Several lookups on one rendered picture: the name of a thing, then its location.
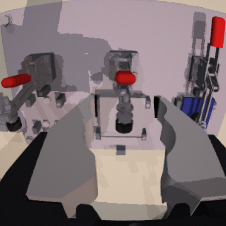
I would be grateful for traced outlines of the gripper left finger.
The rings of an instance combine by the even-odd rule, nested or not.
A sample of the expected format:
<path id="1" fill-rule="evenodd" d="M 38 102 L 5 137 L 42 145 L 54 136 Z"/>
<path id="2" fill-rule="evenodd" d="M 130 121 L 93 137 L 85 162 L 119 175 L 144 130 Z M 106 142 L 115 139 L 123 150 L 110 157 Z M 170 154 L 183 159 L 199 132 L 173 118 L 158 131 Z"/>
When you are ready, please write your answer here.
<path id="1" fill-rule="evenodd" d="M 76 218 L 77 205 L 97 199 L 95 117 L 91 94 L 28 145 L 0 181 L 0 226 Z"/>

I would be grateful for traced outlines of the blue rectangular block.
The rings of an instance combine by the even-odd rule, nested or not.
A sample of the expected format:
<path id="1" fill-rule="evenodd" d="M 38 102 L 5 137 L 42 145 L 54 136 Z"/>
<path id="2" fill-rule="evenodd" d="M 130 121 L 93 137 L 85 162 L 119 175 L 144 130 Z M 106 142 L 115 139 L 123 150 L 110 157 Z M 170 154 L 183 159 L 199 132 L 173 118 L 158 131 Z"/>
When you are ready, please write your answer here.
<path id="1" fill-rule="evenodd" d="M 207 98 L 208 98 L 208 96 L 207 96 Z M 205 107 L 207 104 L 207 98 L 205 101 Z M 202 100 L 202 97 L 195 97 L 194 95 L 182 95 L 182 106 L 181 106 L 180 110 L 183 111 L 188 117 L 191 118 L 192 114 L 199 112 L 199 109 L 201 106 L 201 100 Z M 215 99 L 212 97 L 211 105 L 210 105 L 210 108 L 208 111 L 208 116 L 206 118 L 206 129 L 207 129 L 207 126 L 209 123 L 211 113 L 212 113 L 214 102 L 215 102 Z M 204 115 L 205 107 L 203 109 L 202 117 Z"/>

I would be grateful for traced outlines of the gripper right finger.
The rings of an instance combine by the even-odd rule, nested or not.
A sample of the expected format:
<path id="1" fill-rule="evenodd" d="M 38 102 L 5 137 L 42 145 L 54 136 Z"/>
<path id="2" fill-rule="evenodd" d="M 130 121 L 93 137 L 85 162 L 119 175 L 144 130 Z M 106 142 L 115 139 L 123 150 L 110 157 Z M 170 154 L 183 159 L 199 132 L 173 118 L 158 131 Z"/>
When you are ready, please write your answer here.
<path id="1" fill-rule="evenodd" d="M 165 146 L 160 193 L 167 217 L 175 204 L 187 203 L 191 216 L 226 221 L 225 146 L 163 96 L 154 96 L 154 115 Z"/>

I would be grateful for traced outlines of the grey fixture plate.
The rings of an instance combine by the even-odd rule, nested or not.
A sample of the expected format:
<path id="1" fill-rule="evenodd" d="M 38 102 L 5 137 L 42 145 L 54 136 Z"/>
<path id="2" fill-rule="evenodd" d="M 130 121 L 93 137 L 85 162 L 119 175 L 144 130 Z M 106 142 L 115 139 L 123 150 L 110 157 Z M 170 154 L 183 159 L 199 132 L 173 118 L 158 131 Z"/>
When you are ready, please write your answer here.
<path id="1" fill-rule="evenodd" d="M 12 16 L 10 26 L 1 24 Z M 46 132 L 90 94 L 117 93 L 109 81 L 109 51 L 137 51 L 138 78 L 130 93 L 150 96 L 143 128 L 146 141 L 126 145 L 126 150 L 165 150 L 160 141 L 162 125 L 154 115 L 154 96 L 174 104 L 175 98 L 193 95 L 199 88 L 190 83 L 193 56 L 206 57 L 212 18 L 225 19 L 223 48 L 220 48 L 219 92 L 207 133 L 218 136 L 226 113 L 226 13 L 180 3 L 156 0 L 68 0 L 22 7 L 0 13 L 1 35 L 8 77 L 17 75 L 24 57 L 54 52 L 56 78 L 47 96 L 37 97 L 32 107 L 24 103 L 18 111 L 22 132 L 34 139 Z M 56 99 L 65 93 L 66 101 L 57 108 Z M 48 127 L 43 125 L 49 120 Z M 33 134 L 32 127 L 42 128 Z"/>

